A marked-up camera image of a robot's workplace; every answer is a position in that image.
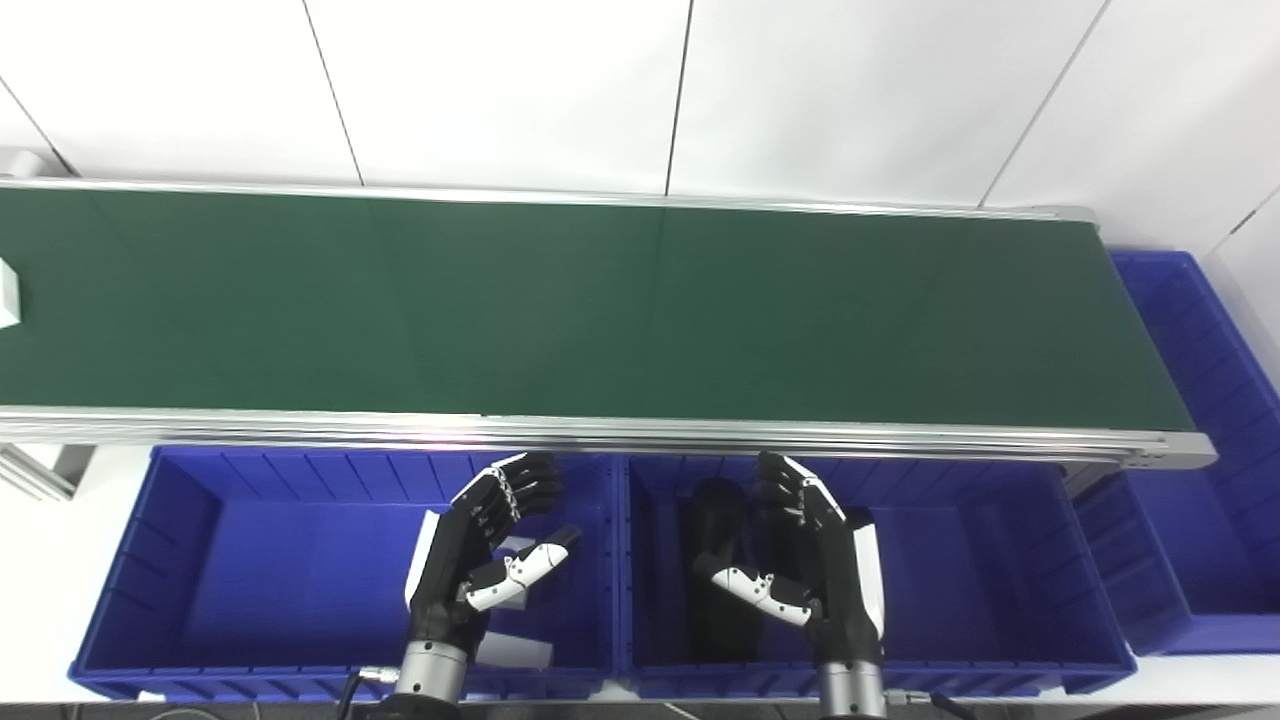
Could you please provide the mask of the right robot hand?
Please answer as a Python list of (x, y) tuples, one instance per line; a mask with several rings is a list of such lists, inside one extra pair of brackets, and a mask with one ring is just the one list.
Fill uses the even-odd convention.
[(709, 553), (694, 571), (763, 614), (804, 629), (815, 662), (881, 666), (883, 593), (865, 589), (863, 562), (878, 559), (865, 509), (844, 506), (809, 468), (787, 455), (756, 456), (759, 498), (808, 566), (808, 580), (733, 565)]

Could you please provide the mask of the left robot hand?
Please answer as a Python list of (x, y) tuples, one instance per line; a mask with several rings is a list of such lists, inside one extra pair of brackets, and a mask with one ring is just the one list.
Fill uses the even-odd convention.
[(582, 532), (566, 525), (513, 556), (495, 555), (525, 518), (547, 514), (563, 491), (552, 454), (525, 452), (484, 468), (436, 520), (410, 597), (410, 642), (476, 659), (490, 611), (548, 577)]

